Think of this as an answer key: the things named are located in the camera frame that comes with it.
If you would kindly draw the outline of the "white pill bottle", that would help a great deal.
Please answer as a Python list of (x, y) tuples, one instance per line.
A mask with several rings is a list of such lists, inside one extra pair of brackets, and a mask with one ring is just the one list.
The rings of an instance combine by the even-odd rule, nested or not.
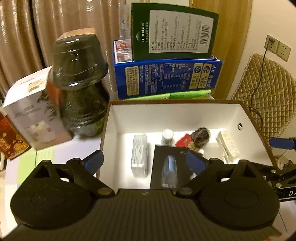
[(174, 132), (170, 129), (165, 129), (162, 133), (162, 145), (171, 146), (174, 138)]

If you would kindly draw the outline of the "green Terun box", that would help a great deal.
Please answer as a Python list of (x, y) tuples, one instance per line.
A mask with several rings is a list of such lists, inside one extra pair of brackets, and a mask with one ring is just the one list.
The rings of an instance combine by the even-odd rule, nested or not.
[(133, 60), (209, 58), (218, 20), (217, 13), (202, 9), (133, 3), (130, 24)]

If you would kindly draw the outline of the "dark velvet scrunchie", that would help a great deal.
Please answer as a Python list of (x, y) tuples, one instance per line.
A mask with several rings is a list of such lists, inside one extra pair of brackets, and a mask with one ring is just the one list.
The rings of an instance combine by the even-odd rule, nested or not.
[(201, 148), (209, 142), (211, 133), (210, 130), (202, 127), (191, 133), (190, 137), (193, 140), (194, 144), (197, 147)]

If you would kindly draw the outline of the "beige curtain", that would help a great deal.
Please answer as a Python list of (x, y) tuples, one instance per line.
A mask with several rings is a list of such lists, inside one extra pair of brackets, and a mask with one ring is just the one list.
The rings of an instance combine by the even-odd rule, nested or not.
[(53, 64), (63, 33), (95, 28), (108, 64), (126, 1), (1, 1), (1, 96), (19, 79)]

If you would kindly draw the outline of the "clear floss pick box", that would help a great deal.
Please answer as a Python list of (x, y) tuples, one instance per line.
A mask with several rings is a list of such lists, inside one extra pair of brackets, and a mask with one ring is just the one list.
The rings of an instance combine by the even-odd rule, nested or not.
[(146, 134), (136, 135), (133, 138), (131, 170), (135, 177), (145, 178), (147, 176), (147, 149), (148, 141)]

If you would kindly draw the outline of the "red snack packet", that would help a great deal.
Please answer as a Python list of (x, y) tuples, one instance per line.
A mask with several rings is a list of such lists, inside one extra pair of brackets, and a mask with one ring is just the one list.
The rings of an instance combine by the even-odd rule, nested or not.
[(185, 134), (184, 137), (179, 139), (176, 143), (175, 146), (178, 148), (188, 148), (192, 151), (198, 151), (199, 148), (195, 145), (193, 139), (189, 134)]

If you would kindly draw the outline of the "black Flyco shaver box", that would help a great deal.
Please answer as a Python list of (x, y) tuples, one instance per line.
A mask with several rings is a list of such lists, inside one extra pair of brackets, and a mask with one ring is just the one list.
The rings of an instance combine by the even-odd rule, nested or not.
[(150, 189), (178, 189), (196, 176), (186, 163), (188, 150), (155, 146)]

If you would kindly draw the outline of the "brown cardboard box white inside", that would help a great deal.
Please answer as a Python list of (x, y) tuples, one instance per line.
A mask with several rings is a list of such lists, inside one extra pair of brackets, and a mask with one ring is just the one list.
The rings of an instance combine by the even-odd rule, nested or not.
[(132, 144), (136, 135), (145, 134), (149, 161), (161, 144), (163, 131), (170, 129), (174, 141), (199, 128), (211, 132), (210, 142), (226, 130), (240, 153), (240, 159), (275, 165), (275, 160), (260, 128), (247, 107), (231, 100), (141, 100), (113, 101), (109, 104), (100, 149), (104, 163), (97, 178), (118, 190), (149, 189), (151, 177), (135, 178), (131, 169)]

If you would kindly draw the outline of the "white cutout paper box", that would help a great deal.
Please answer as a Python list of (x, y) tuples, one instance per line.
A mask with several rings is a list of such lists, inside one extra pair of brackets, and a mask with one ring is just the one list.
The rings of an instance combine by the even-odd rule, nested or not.
[(234, 163), (240, 157), (240, 152), (228, 131), (220, 131), (216, 140), (222, 146), (224, 159), (227, 163)]

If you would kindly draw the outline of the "green packaged item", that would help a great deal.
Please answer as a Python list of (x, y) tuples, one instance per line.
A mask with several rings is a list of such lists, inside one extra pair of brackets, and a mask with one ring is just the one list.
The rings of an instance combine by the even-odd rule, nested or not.
[(158, 95), (149, 95), (143, 97), (135, 97), (125, 99), (126, 101), (132, 100), (164, 100), (164, 99), (206, 99), (211, 95), (211, 90), (197, 90), (197, 91), (185, 91), (185, 92), (173, 92)]

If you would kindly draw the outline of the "dark green small tube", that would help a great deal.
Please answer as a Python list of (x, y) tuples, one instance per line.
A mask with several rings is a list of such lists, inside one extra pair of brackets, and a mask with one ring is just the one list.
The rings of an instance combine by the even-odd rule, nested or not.
[(203, 148), (198, 149), (198, 154), (205, 156), (205, 150)]

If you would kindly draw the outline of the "white humidifier box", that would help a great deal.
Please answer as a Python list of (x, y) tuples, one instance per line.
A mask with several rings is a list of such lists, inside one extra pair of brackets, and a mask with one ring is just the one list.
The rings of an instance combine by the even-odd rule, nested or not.
[(35, 150), (72, 140), (49, 97), (51, 69), (44, 68), (16, 81), (3, 104), (10, 121)]

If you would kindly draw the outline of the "wall power socket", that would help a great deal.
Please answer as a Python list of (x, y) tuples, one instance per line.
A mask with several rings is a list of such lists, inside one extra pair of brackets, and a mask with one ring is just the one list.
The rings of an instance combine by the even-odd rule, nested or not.
[(276, 38), (270, 35), (266, 36), (264, 47), (265, 49), (267, 49), (273, 54), (276, 54), (276, 56), (280, 57), (280, 59), (286, 62), (290, 57), (291, 48), (285, 43), (277, 40)]

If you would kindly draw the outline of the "dark green glass jar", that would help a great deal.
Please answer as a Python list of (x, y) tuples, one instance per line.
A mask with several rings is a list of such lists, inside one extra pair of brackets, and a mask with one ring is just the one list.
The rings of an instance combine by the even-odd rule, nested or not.
[(53, 84), (60, 90), (59, 112), (65, 128), (82, 138), (102, 132), (109, 94), (102, 80), (108, 63), (93, 33), (56, 40), (53, 44)]

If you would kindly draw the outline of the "blue milk carton box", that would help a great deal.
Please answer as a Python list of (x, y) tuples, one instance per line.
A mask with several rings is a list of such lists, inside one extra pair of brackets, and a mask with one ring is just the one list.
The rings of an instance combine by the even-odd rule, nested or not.
[(130, 39), (115, 40), (113, 56), (119, 99), (214, 89), (222, 67), (214, 56), (133, 61)]

